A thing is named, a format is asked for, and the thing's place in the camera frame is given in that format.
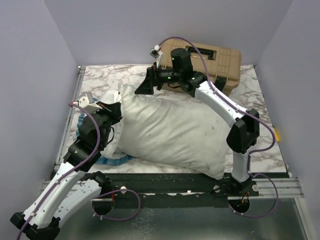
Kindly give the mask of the white pillowcase blue trim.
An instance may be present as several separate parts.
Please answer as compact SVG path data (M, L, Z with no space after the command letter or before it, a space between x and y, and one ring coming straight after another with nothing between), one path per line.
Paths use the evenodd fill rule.
M120 166L134 159L118 148L120 136L124 127L124 107L122 96L117 90L106 91L99 99L93 97L92 93L84 92L74 102L85 112L78 117L76 137L88 143L89 146L96 145L96 128L87 113L95 118L99 127L101 156L96 163L100 165Z

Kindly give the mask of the white pillow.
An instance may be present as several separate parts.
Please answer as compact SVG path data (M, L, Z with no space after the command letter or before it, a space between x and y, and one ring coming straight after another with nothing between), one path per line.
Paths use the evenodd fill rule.
M216 180L223 178L230 128L209 106L136 95L130 85L120 85L119 92L123 106L121 151Z

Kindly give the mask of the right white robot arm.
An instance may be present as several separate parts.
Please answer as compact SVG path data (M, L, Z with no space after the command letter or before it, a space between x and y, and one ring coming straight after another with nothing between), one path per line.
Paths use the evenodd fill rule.
M184 48L171 51L172 68L163 69L160 65L162 51L159 45L149 54L155 58L153 65L146 70L144 81L135 90L136 95L153 95L154 89L161 90L165 84L178 84L193 98L202 101L213 109L230 127L226 138L227 145L233 151L233 170L229 189L240 196L248 189L249 149L260 135L259 114L237 105L215 87L210 79L193 69L191 54Z

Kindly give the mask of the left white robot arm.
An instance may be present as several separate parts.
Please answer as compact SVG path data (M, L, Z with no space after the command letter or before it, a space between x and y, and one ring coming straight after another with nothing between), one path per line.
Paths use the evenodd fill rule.
M101 101L84 106L81 101L71 103L86 114L79 135L68 148L58 171L34 203L23 212L16 212L10 222L19 229L17 238L25 234L30 240L54 240L64 221L95 197L106 197L111 180L102 172L90 175L84 186L68 195L101 157L111 141L114 125L122 120L121 103Z

